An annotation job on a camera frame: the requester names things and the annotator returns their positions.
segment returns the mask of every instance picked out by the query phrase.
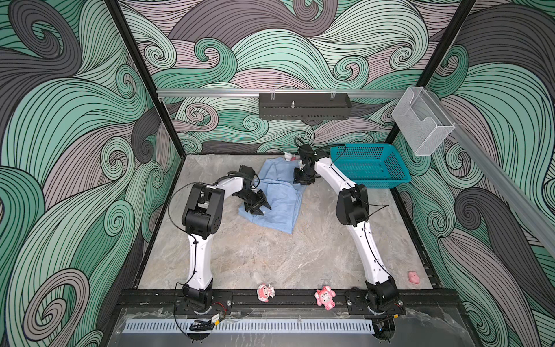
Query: folded blue towel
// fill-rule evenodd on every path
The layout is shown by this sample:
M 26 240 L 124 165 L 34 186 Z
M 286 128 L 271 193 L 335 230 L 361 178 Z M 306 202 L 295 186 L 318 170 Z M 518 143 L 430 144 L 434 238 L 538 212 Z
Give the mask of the folded blue towel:
M 264 215 L 254 215 L 239 207 L 239 215 L 257 225 L 292 234 L 301 209 L 302 193 L 306 186 L 293 184 L 293 170 L 299 167 L 297 160 L 287 162 L 284 158 L 268 159 L 260 169 L 258 189 L 266 194 L 272 209 L 261 207 Z

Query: black vertical post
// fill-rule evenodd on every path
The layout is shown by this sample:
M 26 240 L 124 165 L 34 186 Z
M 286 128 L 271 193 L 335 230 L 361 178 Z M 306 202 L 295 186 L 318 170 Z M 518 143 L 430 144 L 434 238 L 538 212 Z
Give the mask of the black vertical post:
M 143 80 L 144 85 L 147 88 L 147 91 L 154 103 L 154 107 L 156 107 L 156 110 L 158 111 L 158 114 L 160 115 L 162 122 L 164 123 L 164 126 L 166 127 L 166 130 L 170 135 L 171 141 L 173 142 L 175 149 L 179 153 L 179 156 L 182 159 L 184 159 L 185 150 L 183 149 L 183 146 L 181 145 L 181 141 L 179 140 L 179 136 L 177 135 L 177 132 L 175 131 L 175 128 L 171 123 L 171 118 L 170 118 L 170 115 L 168 114 L 168 110 L 158 99 L 158 94 L 156 93 L 156 84 L 154 84 L 154 80 L 152 79 L 152 76 L 148 72 L 147 65 L 144 62 L 143 56 L 140 54 L 139 46 L 137 46 L 135 38 L 131 33 L 131 29 L 129 28 L 129 25 L 125 20 L 125 17 L 123 16 L 123 12 L 119 6 L 118 1 L 104 0 L 104 2 L 106 3 L 106 6 L 108 7 L 108 11 L 112 15 L 112 19 L 114 20 L 115 26 L 117 27 L 119 34 L 122 37 L 122 40 L 125 43 L 125 46 L 129 51 L 129 54 L 131 55 L 131 59 L 135 63 L 135 66 L 137 67 L 139 75 Z
M 441 37 L 440 43 L 437 45 L 436 50 L 433 51 L 430 61 L 426 64 L 424 71 L 420 75 L 418 82 L 416 82 L 416 87 L 425 87 L 428 85 L 437 67 L 441 64 L 443 57 L 449 51 L 453 41 L 457 37 L 458 31 L 461 30 L 462 24 L 465 22 L 466 17 L 472 10 L 476 0 L 462 0 L 459 4 L 457 11 L 453 15 L 451 22 L 445 29 L 445 33 Z M 399 134 L 399 127 L 397 124 L 393 125 L 391 131 L 387 135 L 385 143 L 393 143 L 395 138 Z

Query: white wire mesh basket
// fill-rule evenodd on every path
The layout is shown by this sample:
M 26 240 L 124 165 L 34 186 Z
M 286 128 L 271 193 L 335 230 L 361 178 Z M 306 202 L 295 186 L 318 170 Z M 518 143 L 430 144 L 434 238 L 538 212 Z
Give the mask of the white wire mesh basket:
M 417 156 L 432 155 L 455 128 L 441 101 L 424 87 L 408 87 L 392 115 Z

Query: blue cloth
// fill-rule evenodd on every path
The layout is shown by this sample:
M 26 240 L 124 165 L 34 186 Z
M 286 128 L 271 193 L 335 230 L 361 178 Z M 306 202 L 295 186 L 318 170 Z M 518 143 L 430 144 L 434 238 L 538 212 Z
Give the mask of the blue cloth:
M 244 204 L 239 207 L 239 215 L 257 225 L 292 234 L 301 209 L 302 193 L 306 186 L 293 184 L 293 170 L 299 167 L 298 160 L 287 162 L 284 158 L 268 159 L 258 176 L 261 189 L 272 207 L 261 207 L 264 215 L 250 214 Z

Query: pink plush bear figurine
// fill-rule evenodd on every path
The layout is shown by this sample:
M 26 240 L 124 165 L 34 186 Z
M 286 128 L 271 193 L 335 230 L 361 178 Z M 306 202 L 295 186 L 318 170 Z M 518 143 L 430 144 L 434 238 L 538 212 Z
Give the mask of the pink plush bear figurine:
M 316 290 L 316 293 L 314 293 L 316 304 L 318 304 L 318 306 L 322 306 L 323 304 L 326 307 L 326 310 L 335 307 L 333 299 L 334 296 L 335 292 L 331 290 L 330 286 L 328 285 L 322 287 L 322 290 Z
M 267 303 L 269 297 L 273 298 L 276 295 L 276 291 L 274 290 L 274 287 L 271 284 L 266 285 L 265 283 L 262 283 L 258 287 L 257 292 L 258 292 L 258 300 L 262 301 L 263 303 Z

